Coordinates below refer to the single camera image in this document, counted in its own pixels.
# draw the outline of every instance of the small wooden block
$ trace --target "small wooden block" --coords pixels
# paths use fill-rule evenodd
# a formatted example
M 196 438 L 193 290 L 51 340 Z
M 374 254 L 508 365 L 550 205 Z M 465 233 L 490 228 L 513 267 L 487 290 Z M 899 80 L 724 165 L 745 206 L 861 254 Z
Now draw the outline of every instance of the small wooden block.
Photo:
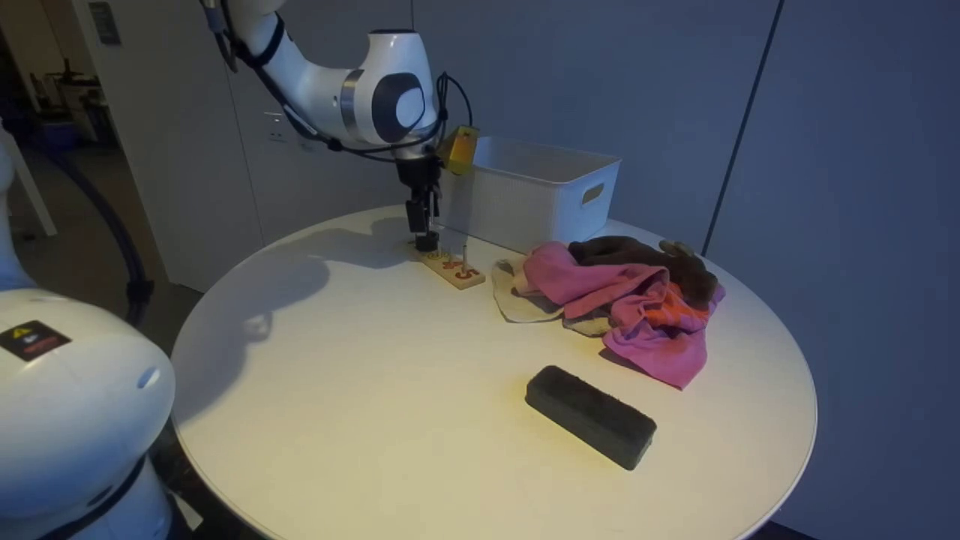
M 435 269 L 440 279 L 448 279 L 453 287 L 473 287 L 482 281 L 482 272 L 463 259 L 449 254 L 423 254 L 419 259 L 430 269 Z

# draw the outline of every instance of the black eraser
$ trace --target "black eraser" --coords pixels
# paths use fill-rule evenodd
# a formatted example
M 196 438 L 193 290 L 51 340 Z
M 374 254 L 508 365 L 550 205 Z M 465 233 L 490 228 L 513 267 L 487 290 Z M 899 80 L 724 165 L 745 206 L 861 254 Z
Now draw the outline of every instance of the black eraser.
M 530 377 L 529 405 L 627 471 L 637 469 L 656 433 L 647 415 L 558 365 L 547 365 Z

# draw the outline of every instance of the cardboard box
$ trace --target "cardboard box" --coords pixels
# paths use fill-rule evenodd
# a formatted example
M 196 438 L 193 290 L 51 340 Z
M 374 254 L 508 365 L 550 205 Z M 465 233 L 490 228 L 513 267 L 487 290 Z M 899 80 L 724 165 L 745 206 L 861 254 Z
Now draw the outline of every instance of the cardboard box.
M 445 178 L 448 228 L 529 252 L 596 237 L 622 158 L 566 147 L 479 139 L 473 178 Z

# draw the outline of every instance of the round table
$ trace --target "round table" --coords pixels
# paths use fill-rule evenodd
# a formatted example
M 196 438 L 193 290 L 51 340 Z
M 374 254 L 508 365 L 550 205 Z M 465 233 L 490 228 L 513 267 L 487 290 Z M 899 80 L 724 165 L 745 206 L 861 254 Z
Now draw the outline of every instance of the round table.
M 467 259 L 513 252 L 467 240 Z M 807 469 L 816 391 L 781 317 L 710 269 L 726 300 L 708 362 L 674 391 L 604 360 L 599 340 L 508 324 L 490 281 L 448 284 L 401 206 L 352 212 L 205 294 L 173 347 L 173 427 L 200 481 L 269 537 L 745 537 Z M 544 365 L 656 421 L 633 471 L 526 405 Z

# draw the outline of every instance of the pink cloth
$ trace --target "pink cloth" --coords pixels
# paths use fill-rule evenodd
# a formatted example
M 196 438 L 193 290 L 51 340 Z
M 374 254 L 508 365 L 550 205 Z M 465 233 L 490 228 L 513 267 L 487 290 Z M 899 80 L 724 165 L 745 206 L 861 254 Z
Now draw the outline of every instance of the pink cloth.
M 708 308 L 694 308 L 663 267 L 582 267 L 560 242 L 533 248 L 526 275 L 566 320 L 608 308 L 606 352 L 663 383 L 688 386 L 708 360 L 705 327 L 719 284 Z

